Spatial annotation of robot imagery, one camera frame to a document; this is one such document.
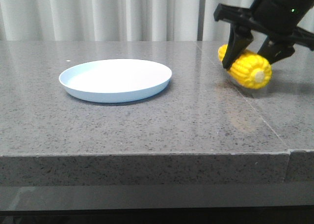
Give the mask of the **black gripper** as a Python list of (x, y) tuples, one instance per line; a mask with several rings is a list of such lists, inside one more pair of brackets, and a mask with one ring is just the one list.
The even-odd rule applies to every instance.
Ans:
[(314, 49), (314, 34), (298, 27), (314, 0), (254, 0), (250, 8), (219, 4), (214, 12), (215, 21), (230, 23), (223, 68), (232, 64), (253, 41), (251, 30), (268, 37), (258, 51), (269, 64), (292, 56), (294, 44)]

